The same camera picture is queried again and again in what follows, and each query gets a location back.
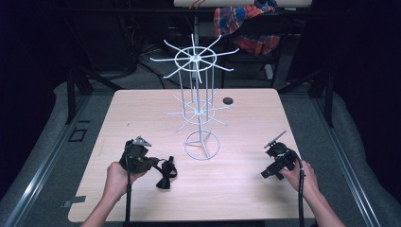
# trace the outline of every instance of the chair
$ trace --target chair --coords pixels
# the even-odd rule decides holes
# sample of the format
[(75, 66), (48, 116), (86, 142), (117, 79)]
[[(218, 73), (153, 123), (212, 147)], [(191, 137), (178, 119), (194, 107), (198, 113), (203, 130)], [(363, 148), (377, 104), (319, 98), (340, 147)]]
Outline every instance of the chair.
[[(254, 54), (241, 49), (239, 49), (234, 54), (224, 55), (221, 59), (222, 66), (225, 67), (227, 63), (256, 65), (259, 64), (261, 65), (259, 70), (260, 72), (261, 70), (265, 69), (265, 66), (267, 64), (274, 65), (274, 67), (272, 68), (272, 79), (270, 82), (270, 87), (272, 88), (274, 85), (278, 64), (280, 62), (283, 44), (287, 38), (287, 35), (292, 29), (292, 25), (293, 22), (291, 18), (286, 15), (277, 13), (261, 14), (251, 19), (245, 20), (238, 30), (227, 37), (227, 43), (224, 46), (224, 52), (236, 50), (236, 47), (233, 44), (233, 40), (239, 35), (275, 35), (280, 37), (280, 42), (278, 46), (267, 55), (255, 56)], [(223, 70), (221, 74), (221, 88), (224, 88), (224, 81), (226, 80), (225, 74), (226, 72)]]

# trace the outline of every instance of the table surface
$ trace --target table surface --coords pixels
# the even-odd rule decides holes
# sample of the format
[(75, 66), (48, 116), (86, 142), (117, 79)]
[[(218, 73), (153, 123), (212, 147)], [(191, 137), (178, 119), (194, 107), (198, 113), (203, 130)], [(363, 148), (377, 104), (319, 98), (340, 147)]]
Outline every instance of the table surface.
[[(126, 141), (138, 135), (151, 143), (148, 157), (174, 156), (178, 176), (168, 190), (155, 186), (162, 176), (154, 168), (138, 179), (132, 186), (131, 220), (298, 218), (297, 192), (288, 181), (279, 181), (275, 176), (264, 179), (260, 174), (274, 161), (265, 153), (264, 146), (282, 131), (287, 132), (278, 142), (298, 152), (277, 92), (273, 89), (215, 92), (215, 108), (227, 107), (222, 102), (225, 97), (232, 98), (234, 103), (215, 111), (216, 120), (203, 126), (220, 141), (219, 153), (205, 161), (191, 158), (183, 146), (185, 138), (197, 131), (198, 126), (187, 124), (177, 131), (185, 119), (181, 114), (168, 114), (182, 112), (183, 104), (177, 99), (181, 98), (181, 90), (116, 92), (78, 188), (77, 197), (86, 197), (85, 202), (72, 205), (69, 219), (81, 222), (89, 216), (102, 195), (107, 167), (120, 159)], [(200, 90), (200, 96), (204, 93), (205, 90)], [(125, 208), (124, 196), (107, 220), (124, 220)], [(306, 202), (304, 212), (306, 218), (313, 218)]]
[[(312, 0), (276, 0), (280, 8), (309, 8)], [(175, 7), (243, 7), (253, 5), (254, 0), (174, 0)]]

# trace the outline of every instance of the white wire rack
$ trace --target white wire rack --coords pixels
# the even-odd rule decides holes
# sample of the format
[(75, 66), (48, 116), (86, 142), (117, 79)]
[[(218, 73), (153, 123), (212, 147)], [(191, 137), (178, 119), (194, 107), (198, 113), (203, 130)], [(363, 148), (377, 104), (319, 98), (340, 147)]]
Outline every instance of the white wire rack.
[[(208, 122), (214, 120), (222, 125), (227, 125), (226, 123), (219, 121), (215, 118), (216, 111), (228, 109), (231, 105), (224, 107), (215, 107), (214, 96), (218, 89), (215, 89), (215, 67), (225, 70), (233, 71), (234, 69), (228, 69), (221, 67), (216, 64), (218, 56), (229, 55), (235, 53), (235, 51), (225, 52), (225, 53), (215, 53), (212, 50), (212, 46), (216, 44), (221, 37), (218, 37), (212, 44), (207, 47), (197, 46), (194, 42), (194, 36), (192, 38), (192, 46), (180, 49), (177, 46), (169, 44), (167, 41), (165, 43), (171, 48), (177, 50), (177, 54), (174, 59), (164, 59), (155, 60), (150, 58), (152, 61), (174, 61), (177, 65), (177, 70), (165, 76), (165, 79), (169, 79), (172, 76), (178, 74), (181, 86), (181, 98), (174, 96), (178, 101), (183, 104), (183, 109), (181, 112), (177, 113), (166, 113), (166, 114), (182, 114), (185, 119), (185, 123), (177, 130), (180, 131), (183, 127), (188, 124), (198, 126), (196, 131), (190, 133), (185, 141), (184, 148), (185, 152), (192, 158), (196, 160), (208, 160), (216, 156), (220, 149), (220, 141), (218, 137), (212, 132), (205, 130), (203, 126)], [(209, 75), (208, 71), (211, 71), (211, 91), (209, 89)], [(190, 97), (185, 99), (183, 91), (183, 73), (186, 73), (190, 77)], [(205, 93), (204, 96), (200, 95), (200, 83), (203, 83), (202, 77), (205, 78)]]

